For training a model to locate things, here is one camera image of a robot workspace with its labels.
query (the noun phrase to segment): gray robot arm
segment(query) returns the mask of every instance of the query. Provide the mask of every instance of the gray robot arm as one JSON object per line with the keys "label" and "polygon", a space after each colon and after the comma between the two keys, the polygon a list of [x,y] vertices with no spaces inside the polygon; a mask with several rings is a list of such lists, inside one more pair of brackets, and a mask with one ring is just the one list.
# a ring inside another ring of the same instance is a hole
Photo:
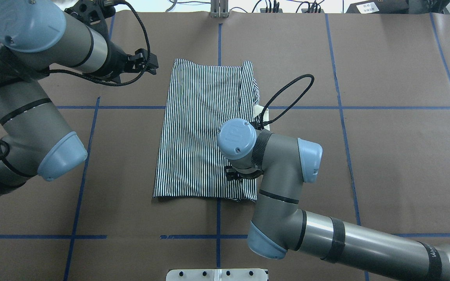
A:
{"label": "gray robot arm", "polygon": [[0,195],[37,174],[54,180],[87,157],[37,82],[53,72],[50,64],[103,84],[120,83],[124,72],[155,74],[150,46],[127,55],[109,40],[105,17],[118,3],[125,4],[80,0],[64,12],[50,0],[0,0],[0,124],[7,132],[0,140]]}
{"label": "gray robot arm", "polygon": [[243,119],[224,123],[217,140],[244,178],[264,175],[248,234],[256,254],[281,259],[290,249],[393,279],[450,281],[448,244],[433,247],[298,208],[302,184],[316,180],[320,145],[255,130]]}

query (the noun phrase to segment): light blue cap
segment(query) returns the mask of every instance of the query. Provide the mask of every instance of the light blue cap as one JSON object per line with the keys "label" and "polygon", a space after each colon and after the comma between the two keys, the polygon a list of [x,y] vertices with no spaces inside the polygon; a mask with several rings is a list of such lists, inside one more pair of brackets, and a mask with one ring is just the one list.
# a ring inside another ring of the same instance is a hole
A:
{"label": "light blue cap", "polygon": [[248,246],[256,254],[275,260],[282,260],[288,252],[263,234],[253,222],[251,222],[250,232],[248,233]]}
{"label": "light blue cap", "polygon": [[51,0],[0,0],[0,42],[12,50],[42,52],[65,31],[64,12]]}
{"label": "light blue cap", "polygon": [[256,142],[255,128],[244,119],[230,119],[221,125],[216,141],[221,154],[230,160],[248,155]]}
{"label": "light blue cap", "polygon": [[63,137],[45,156],[37,174],[47,181],[55,180],[81,164],[88,157],[76,132],[70,132]]}
{"label": "light blue cap", "polygon": [[314,183],[317,180],[320,159],[322,158],[322,146],[298,138],[298,149],[302,162],[303,181]]}

